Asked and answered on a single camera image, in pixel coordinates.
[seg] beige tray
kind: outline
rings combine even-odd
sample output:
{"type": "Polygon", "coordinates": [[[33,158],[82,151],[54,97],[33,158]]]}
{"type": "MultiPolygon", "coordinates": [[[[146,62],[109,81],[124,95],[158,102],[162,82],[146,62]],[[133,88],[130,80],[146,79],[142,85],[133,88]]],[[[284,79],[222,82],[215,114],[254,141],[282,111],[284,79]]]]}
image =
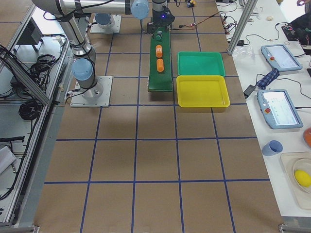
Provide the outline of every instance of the beige tray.
{"type": "Polygon", "coordinates": [[[301,209],[311,210],[311,194],[299,186],[293,173],[294,164],[300,159],[311,159],[311,152],[284,153],[280,158],[298,205],[301,209]]]}

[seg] cup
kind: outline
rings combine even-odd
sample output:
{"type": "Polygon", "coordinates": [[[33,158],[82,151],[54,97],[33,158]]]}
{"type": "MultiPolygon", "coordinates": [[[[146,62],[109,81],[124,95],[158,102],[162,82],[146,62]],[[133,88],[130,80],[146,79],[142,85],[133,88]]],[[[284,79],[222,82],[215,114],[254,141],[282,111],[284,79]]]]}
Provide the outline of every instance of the cup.
{"type": "Polygon", "coordinates": [[[282,144],[279,141],[272,140],[262,148],[261,152],[265,156],[271,156],[282,152],[282,150],[282,144]]]}

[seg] yellow ball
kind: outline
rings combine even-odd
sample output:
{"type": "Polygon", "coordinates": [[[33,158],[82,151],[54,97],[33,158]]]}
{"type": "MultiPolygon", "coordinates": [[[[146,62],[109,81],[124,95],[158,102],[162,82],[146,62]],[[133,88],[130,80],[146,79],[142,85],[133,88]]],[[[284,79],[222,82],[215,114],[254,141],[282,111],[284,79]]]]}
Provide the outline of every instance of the yellow ball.
{"type": "Polygon", "coordinates": [[[297,182],[301,186],[308,188],[311,185],[311,176],[305,171],[296,170],[294,175],[295,175],[297,182]]]}

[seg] blue joint cap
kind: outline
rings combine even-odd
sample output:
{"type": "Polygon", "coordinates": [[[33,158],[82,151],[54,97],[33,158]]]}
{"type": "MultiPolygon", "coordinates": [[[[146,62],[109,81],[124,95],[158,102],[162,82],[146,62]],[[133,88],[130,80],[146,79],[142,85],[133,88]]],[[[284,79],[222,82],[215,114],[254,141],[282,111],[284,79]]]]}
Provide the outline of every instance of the blue joint cap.
{"type": "Polygon", "coordinates": [[[95,14],[95,20],[98,24],[106,25],[110,23],[110,14],[95,14]]]}
{"type": "Polygon", "coordinates": [[[72,64],[71,71],[77,80],[85,81],[92,76],[93,66],[89,60],[80,58],[72,64]]]}
{"type": "Polygon", "coordinates": [[[138,19],[144,19],[149,14],[148,0],[136,0],[131,6],[132,15],[138,19]]]}

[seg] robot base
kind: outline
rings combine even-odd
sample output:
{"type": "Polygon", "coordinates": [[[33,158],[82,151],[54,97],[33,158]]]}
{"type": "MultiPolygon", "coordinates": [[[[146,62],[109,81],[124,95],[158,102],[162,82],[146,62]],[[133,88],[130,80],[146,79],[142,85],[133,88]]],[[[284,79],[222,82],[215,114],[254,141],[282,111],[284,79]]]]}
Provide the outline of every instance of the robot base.
{"type": "Polygon", "coordinates": [[[115,24],[112,27],[107,28],[100,28],[97,24],[92,25],[90,33],[91,34],[113,34],[113,33],[119,33],[120,32],[120,26],[121,26],[121,16],[112,16],[115,24]]]}
{"type": "Polygon", "coordinates": [[[104,91],[98,98],[85,99],[83,95],[76,95],[72,97],[71,107],[108,107],[110,101],[110,93],[112,86],[112,76],[98,76],[98,82],[102,84],[104,91]]]}

